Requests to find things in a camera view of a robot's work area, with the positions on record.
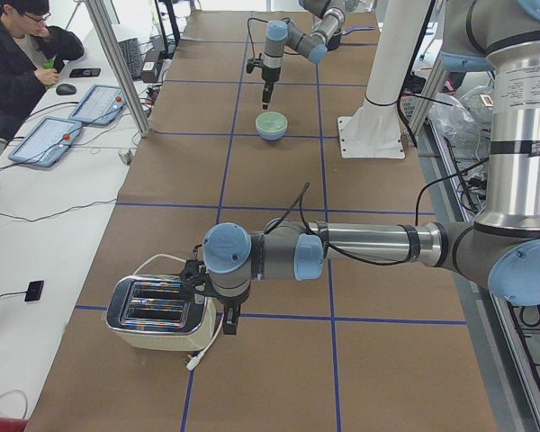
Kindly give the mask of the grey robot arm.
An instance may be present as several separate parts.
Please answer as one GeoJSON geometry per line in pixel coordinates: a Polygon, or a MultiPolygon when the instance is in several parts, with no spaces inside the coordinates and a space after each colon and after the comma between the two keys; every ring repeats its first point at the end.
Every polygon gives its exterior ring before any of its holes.
{"type": "Polygon", "coordinates": [[[261,77],[265,83],[263,110],[268,109],[275,83],[280,78],[284,49],[289,48],[318,65],[329,50],[339,47],[347,14],[356,9],[357,1],[300,1],[299,5],[319,18],[311,32],[299,29],[291,18],[272,20],[266,26],[263,52],[247,61],[248,73],[252,73],[254,68],[262,70],[261,77]]]}
{"type": "Polygon", "coordinates": [[[280,218],[248,233],[212,227],[182,289],[218,299],[236,332],[254,280],[309,280],[327,259],[445,268],[521,306],[540,305],[540,1],[450,1],[440,57],[495,74],[487,201],[471,222],[364,225],[280,218]]]}

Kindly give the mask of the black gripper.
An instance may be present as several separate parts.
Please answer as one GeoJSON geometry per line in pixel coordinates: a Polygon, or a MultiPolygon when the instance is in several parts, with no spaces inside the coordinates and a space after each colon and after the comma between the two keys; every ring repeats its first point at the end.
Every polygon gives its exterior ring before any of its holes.
{"type": "Polygon", "coordinates": [[[243,303],[243,283],[230,287],[223,278],[224,274],[210,273],[204,262],[197,259],[187,260],[179,274],[183,293],[216,298],[224,306],[222,331],[225,335],[234,336],[238,332],[243,303]]]}
{"type": "Polygon", "coordinates": [[[268,110],[269,108],[269,104],[271,103],[272,94],[274,91],[274,86],[275,86],[275,83],[272,81],[265,82],[263,93],[262,93],[262,109],[263,110],[268,110]]]}

